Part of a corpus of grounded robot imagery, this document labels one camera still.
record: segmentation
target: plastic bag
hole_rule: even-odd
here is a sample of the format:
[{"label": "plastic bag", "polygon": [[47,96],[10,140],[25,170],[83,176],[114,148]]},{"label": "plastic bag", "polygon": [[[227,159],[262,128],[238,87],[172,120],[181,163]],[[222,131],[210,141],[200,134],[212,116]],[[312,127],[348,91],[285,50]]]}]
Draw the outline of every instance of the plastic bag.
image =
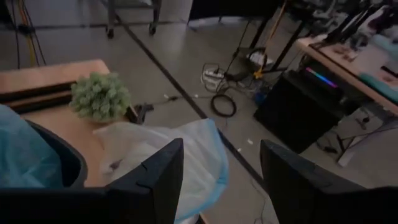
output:
[{"label": "plastic bag", "polygon": [[115,123],[94,131],[104,146],[101,171],[109,182],[122,177],[175,138],[184,144],[184,171],[176,222],[214,204],[228,183],[228,160],[214,122],[194,121],[179,128]]},{"label": "plastic bag", "polygon": [[0,161],[0,187],[63,187],[58,154],[4,105],[0,105]]}]

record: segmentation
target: metal cart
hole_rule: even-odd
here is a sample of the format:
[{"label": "metal cart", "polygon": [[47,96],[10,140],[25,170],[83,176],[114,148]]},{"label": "metal cart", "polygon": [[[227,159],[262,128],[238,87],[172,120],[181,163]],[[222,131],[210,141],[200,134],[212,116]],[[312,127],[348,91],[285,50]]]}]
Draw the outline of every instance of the metal cart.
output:
[{"label": "metal cart", "polygon": [[114,22],[116,20],[116,9],[153,9],[154,20],[149,24],[149,34],[156,33],[156,27],[159,22],[160,7],[162,0],[149,0],[151,4],[144,3],[142,0],[102,0],[108,5],[108,26],[106,35],[109,39],[114,36]]}]

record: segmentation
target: yellow cable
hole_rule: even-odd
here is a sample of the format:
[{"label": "yellow cable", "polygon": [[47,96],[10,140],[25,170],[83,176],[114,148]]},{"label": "yellow cable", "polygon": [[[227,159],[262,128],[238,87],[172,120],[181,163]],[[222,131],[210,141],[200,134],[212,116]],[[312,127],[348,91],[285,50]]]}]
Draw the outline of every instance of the yellow cable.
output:
[{"label": "yellow cable", "polygon": [[[28,21],[26,19],[26,15],[25,12],[23,10],[23,4],[22,4],[22,0],[18,1],[18,9],[19,9],[19,14],[22,17],[22,23],[25,26],[28,26]],[[28,35],[27,37],[27,45],[29,48],[29,58],[30,58],[30,66],[35,66],[35,54],[34,54],[34,50],[33,50],[33,41],[32,41],[32,37],[30,35]]]},{"label": "yellow cable", "polygon": [[278,19],[276,20],[274,26],[273,26],[272,29],[271,29],[271,33],[270,33],[269,36],[268,36],[268,39],[267,39],[266,44],[265,44],[265,46],[264,46],[264,54],[262,55],[262,56],[264,57],[264,61],[263,61],[262,65],[260,66],[259,70],[253,73],[254,78],[262,78],[262,70],[264,69],[264,66],[265,66],[266,63],[267,63],[267,53],[266,53],[267,46],[268,46],[269,43],[271,42],[271,39],[272,39],[273,36],[275,35],[276,29],[278,28],[279,23],[280,23],[280,21],[282,20],[282,16],[283,16],[283,14],[284,14],[284,12],[285,12],[286,4],[287,4],[287,0],[285,0],[285,3],[284,3],[284,5],[282,6],[282,9],[281,9],[280,12],[279,12]]}]

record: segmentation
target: blue plastic sheet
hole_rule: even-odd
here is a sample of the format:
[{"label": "blue plastic sheet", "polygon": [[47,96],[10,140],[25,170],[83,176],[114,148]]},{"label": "blue plastic sheet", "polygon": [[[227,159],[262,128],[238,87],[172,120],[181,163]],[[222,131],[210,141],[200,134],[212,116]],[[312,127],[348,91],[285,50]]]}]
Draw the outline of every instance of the blue plastic sheet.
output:
[{"label": "blue plastic sheet", "polygon": [[58,154],[4,105],[0,105],[0,187],[62,187]]}]

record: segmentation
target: white plastic bag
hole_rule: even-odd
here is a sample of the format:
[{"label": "white plastic bag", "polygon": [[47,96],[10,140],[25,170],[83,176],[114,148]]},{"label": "white plastic bag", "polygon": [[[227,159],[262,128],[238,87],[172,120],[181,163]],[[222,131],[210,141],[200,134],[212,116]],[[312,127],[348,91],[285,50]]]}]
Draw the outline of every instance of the white plastic bag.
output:
[{"label": "white plastic bag", "polygon": [[[94,131],[104,146],[101,171],[109,182],[137,167],[175,138],[184,145],[184,171],[176,222],[198,214],[214,204],[228,183],[228,160],[220,135],[210,119],[179,128],[114,123]],[[115,162],[117,169],[112,169]]]}]

